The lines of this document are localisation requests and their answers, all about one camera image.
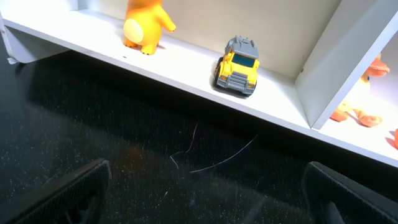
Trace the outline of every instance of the white shelf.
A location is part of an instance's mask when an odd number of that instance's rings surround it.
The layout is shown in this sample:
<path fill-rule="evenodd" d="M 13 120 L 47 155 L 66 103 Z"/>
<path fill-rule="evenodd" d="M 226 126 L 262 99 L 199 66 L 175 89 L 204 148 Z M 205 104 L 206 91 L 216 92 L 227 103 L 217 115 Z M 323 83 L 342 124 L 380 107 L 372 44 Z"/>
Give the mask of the white shelf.
<path fill-rule="evenodd" d="M 155 55 L 143 55 L 123 45 L 123 21 L 93 11 L 2 14 L 8 27 L 286 128 L 310 130 L 293 81 L 268 70 L 259 70 L 254 94 L 240 98 L 211 87 L 213 71 L 221 56 L 212 51 L 163 36 Z"/>
<path fill-rule="evenodd" d="M 320 133 L 398 161 L 398 149 L 394 145 L 393 133 L 398 128 L 398 106 L 375 96 L 372 98 L 375 108 L 372 114 L 383 118 L 379 126 L 367 128 L 353 118 L 341 123 L 329 119 Z"/>

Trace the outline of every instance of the toy truck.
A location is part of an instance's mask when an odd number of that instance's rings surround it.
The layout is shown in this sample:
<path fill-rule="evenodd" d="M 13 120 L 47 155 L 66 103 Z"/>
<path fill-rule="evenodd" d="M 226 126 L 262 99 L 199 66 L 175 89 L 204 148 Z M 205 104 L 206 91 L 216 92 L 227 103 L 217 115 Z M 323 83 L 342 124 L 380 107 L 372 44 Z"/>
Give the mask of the toy truck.
<path fill-rule="evenodd" d="M 232 38 L 218 60 L 213 85 L 251 96 L 257 85 L 259 51 L 253 40 Z"/>

